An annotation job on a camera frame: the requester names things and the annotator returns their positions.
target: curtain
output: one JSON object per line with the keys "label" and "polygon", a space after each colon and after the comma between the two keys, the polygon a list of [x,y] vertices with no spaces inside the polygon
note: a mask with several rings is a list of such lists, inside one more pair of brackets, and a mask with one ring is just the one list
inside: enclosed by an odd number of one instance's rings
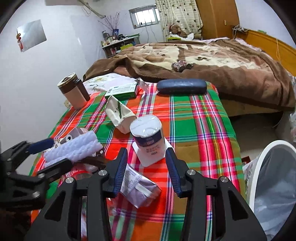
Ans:
{"label": "curtain", "polygon": [[195,0],[156,0],[156,5],[165,41],[173,24],[186,34],[201,33],[203,25]]}

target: brown blanket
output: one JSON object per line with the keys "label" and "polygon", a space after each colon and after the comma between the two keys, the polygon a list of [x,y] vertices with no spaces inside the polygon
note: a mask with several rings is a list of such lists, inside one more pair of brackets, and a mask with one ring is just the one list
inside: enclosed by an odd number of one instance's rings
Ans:
{"label": "brown blanket", "polygon": [[[195,64],[192,69],[178,73],[171,68],[178,59]],[[234,40],[136,45],[113,58],[96,61],[83,79],[111,73],[118,66],[124,66],[127,75],[148,82],[204,79],[217,87],[221,99],[277,110],[293,111],[295,107],[291,80],[282,65]]]}

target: dark blue label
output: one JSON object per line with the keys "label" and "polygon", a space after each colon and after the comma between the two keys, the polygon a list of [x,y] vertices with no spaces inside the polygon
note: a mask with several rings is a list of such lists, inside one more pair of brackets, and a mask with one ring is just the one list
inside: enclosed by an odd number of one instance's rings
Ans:
{"label": "dark blue label", "polygon": [[151,146],[151,145],[157,143],[158,141],[160,141],[161,138],[162,138],[161,130],[159,130],[157,133],[155,133],[151,137],[144,137],[144,138],[134,137],[137,145],[142,146],[142,147]]}

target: patterned blanket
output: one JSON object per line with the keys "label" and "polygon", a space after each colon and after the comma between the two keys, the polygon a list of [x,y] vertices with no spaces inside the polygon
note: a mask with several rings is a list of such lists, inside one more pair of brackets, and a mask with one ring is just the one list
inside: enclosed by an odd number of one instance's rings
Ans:
{"label": "patterned blanket", "polygon": [[[203,96],[163,96],[156,93],[156,84],[150,84],[149,94],[141,90],[136,98],[122,103],[138,117],[156,115],[177,157],[186,161],[189,168],[206,177],[229,177],[244,196],[240,149],[234,130],[217,90],[210,83],[207,89],[207,94]],[[93,94],[88,104],[79,111],[68,110],[49,136],[64,137],[75,126],[93,130],[104,145],[108,159],[116,158],[121,147],[127,148],[128,163],[162,189],[160,196],[149,207],[136,209],[121,194],[115,201],[108,201],[114,240],[179,240],[187,200],[179,199],[174,194],[165,159],[146,168],[140,164],[131,146],[132,135],[122,134],[106,116],[106,100],[103,95]],[[44,158],[40,155],[31,174],[35,175],[43,165]],[[56,185],[53,184],[51,192],[55,189]],[[211,200],[208,198],[206,240],[211,240],[211,220]]]}
{"label": "patterned blanket", "polygon": [[[171,65],[178,59],[195,63],[194,67],[182,73],[175,72]],[[96,61],[83,78],[88,80],[116,72],[118,66],[124,66],[128,76],[141,77],[148,82],[204,79],[216,86],[222,99],[276,110],[295,108],[291,79],[284,67],[264,52],[234,40],[136,45],[113,58]]]}

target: mirror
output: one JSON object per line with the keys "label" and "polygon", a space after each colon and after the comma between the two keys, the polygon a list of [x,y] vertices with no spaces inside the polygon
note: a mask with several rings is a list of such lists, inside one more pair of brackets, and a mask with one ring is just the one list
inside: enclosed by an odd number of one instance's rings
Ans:
{"label": "mirror", "polygon": [[22,45],[22,52],[46,41],[46,36],[40,19],[18,27],[17,33],[20,34],[21,37],[20,42]]}

